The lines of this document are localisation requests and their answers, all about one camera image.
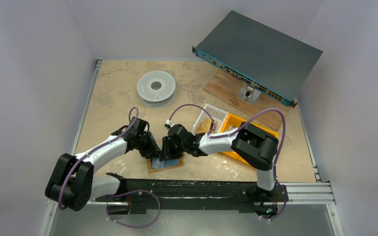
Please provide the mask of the yellow leather card holder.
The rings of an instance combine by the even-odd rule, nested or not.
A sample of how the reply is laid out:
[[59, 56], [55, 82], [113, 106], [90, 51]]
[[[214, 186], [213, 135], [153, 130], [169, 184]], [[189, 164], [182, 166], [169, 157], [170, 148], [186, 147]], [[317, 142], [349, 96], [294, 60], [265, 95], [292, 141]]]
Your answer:
[[184, 163], [181, 158], [173, 159], [173, 160], [165, 160], [165, 161], [161, 161], [159, 158], [147, 159], [148, 173], [155, 173], [155, 172], [160, 172], [160, 171], [176, 168], [176, 167], [182, 166], [183, 164]]

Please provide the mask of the gold credit cards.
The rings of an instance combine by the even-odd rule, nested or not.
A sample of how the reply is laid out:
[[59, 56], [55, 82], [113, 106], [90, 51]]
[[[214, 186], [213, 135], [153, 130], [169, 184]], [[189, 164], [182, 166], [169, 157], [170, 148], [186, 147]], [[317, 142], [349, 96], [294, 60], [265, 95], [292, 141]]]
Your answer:
[[214, 120], [214, 124], [212, 124], [212, 120], [210, 118], [204, 118], [203, 120], [200, 120], [196, 127], [195, 127], [195, 134], [199, 133], [207, 133], [214, 127], [217, 128], [218, 121]]

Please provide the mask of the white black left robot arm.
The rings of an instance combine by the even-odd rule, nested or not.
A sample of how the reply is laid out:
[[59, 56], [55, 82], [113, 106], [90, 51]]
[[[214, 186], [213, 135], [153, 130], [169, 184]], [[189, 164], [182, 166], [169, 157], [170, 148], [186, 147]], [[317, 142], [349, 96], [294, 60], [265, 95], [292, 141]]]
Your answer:
[[121, 201], [127, 195], [127, 188], [121, 184], [121, 177], [106, 174], [94, 177], [97, 170], [116, 157], [132, 150], [139, 151], [146, 159], [157, 158], [160, 148], [155, 142], [147, 121], [133, 117], [102, 143], [82, 153], [62, 154], [54, 167], [45, 188], [45, 196], [56, 201], [61, 209], [81, 210], [88, 200], [109, 195], [114, 201]]

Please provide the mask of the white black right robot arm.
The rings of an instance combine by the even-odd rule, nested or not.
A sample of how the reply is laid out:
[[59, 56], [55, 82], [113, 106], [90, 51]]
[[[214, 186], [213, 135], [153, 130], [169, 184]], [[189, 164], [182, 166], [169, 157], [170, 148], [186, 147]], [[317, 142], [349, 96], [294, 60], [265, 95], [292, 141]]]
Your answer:
[[166, 127], [168, 134], [162, 139], [160, 161], [179, 159], [185, 153], [200, 157], [233, 151], [256, 169], [258, 197], [268, 200], [275, 195], [275, 165], [283, 146], [275, 135], [249, 122], [243, 122], [235, 130], [216, 134], [193, 134], [181, 124], [171, 122]]

